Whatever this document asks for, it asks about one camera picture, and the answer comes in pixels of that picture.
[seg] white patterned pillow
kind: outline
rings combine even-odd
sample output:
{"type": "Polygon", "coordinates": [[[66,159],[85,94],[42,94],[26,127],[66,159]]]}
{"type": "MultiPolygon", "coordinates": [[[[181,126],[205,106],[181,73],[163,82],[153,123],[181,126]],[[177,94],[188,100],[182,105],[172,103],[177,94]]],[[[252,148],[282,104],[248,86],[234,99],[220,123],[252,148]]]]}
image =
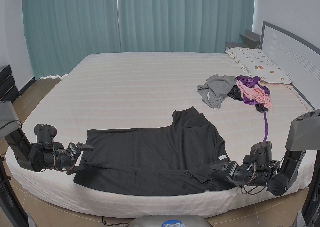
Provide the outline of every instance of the white patterned pillow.
{"type": "Polygon", "coordinates": [[[234,47],[225,51],[250,77],[261,77],[268,83],[290,84],[289,75],[273,63],[261,49],[234,47]]]}

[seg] white wall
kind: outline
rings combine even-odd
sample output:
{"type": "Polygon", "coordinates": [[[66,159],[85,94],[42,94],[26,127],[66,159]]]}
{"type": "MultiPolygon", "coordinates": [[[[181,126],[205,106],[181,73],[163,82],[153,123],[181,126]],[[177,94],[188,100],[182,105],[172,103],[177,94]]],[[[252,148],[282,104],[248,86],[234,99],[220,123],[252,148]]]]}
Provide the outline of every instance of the white wall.
{"type": "Polygon", "coordinates": [[[22,0],[0,0],[0,65],[10,64],[18,90],[34,77],[26,46],[22,0]]]}
{"type": "Polygon", "coordinates": [[[255,0],[253,32],[261,34],[263,21],[320,48],[320,0],[255,0]]]}

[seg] teal curtain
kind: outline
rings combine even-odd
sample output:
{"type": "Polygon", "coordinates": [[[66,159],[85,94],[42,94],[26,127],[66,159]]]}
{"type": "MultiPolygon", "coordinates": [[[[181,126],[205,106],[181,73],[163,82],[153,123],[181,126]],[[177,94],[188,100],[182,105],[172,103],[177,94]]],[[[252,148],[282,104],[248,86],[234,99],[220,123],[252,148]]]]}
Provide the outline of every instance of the teal curtain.
{"type": "Polygon", "coordinates": [[[36,79],[69,73],[93,53],[120,52],[117,0],[23,0],[36,79]]]}
{"type": "Polygon", "coordinates": [[[253,13],[254,0],[118,0],[121,49],[222,53],[253,13]]]}

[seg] bed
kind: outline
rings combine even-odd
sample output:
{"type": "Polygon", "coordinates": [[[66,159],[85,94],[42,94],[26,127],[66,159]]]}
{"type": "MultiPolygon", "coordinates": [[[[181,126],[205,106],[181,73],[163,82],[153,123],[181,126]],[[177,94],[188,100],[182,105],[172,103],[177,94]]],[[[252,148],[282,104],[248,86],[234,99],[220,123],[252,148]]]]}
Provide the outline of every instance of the bed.
{"type": "MultiPolygon", "coordinates": [[[[310,68],[310,65],[320,67],[320,51],[305,42],[279,27],[264,23],[261,48],[286,69],[295,86],[267,84],[273,103],[267,118],[274,160],[280,160],[285,153],[290,122],[311,111],[312,107],[320,107],[316,100],[319,92],[311,92],[305,80],[295,74],[295,69],[299,68],[301,73],[320,84],[320,71],[316,67],[310,68]]],[[[209,108],[201,101],[196,87],[213,74],[238,76],[243,75],[243,71],[227,54],[89,55],[43,98],[26,119],[23,130],[33,142],[36,124],[54,125],[57,128],[55,141],[67,147],[69,142],[85,143],[87,129],[168,126],[174,110],[194,106],[216,126],[226,141],[228,156],[240,164],[244,155],[249,154],[251,145],[264,137],[263,114],[255,107],[229,97],[220,109],[209,108]]],[[[298,178],[286,194],[304,189],[310,183],[315,156],[315,151],[307,151],[298,178]]],[[[35,173],[22,169],[10,148],[6,160],[14,177],[30,193],[55,205],[93,215],[132,218],[196,214],[209,217],[274,197],[266,191],[254,196],[243,195],[238,188],[171,197],[121,195],[77,185],[73,182],[74,174],[35,173]]]]}

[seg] mattress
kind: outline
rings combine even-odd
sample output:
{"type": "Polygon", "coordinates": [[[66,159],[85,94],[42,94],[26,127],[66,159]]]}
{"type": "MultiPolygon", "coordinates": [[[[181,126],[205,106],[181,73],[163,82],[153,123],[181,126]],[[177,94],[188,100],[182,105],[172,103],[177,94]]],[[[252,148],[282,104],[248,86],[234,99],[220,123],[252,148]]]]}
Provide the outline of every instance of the mattress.
{"type": "MultiPolygon", "coordinates": [[[[174,110],[194,106],[216,126],[226,141],[230,159],[241,164],[251,146],[264,138],[263,114],[229,97],[217,110],[203,103],[196,87],[214,74],[238,76],[243,75],[243,71],[227,54],[89,55],[42,99],[22,128],[30,142],[35,142],[36,124],[53,125],[57,128],[54,141],[67,147],[69,142],[85,143],[88,129],[169,126],[174,110]]],[[[281,160],[291,121],[312,109],[291,86],[266,85],[273,103],[267,113],[268,140],[272,142],[273,159],[281,160]]],[[[304,189],[310,183],[315,156],[315,151],[306,153],[298,178],[287,194],[304,189]]],[[[243,195],[238,188],[171,197],[121,195],[77,185],[73,182],[74,174],[49,170],[35,173],[22,169],[10,148],[6,160],[13,176],[33,195],[93,215],[132,218],[196,214],[209,217],[274,197],[266,191],[243,195]]]]}

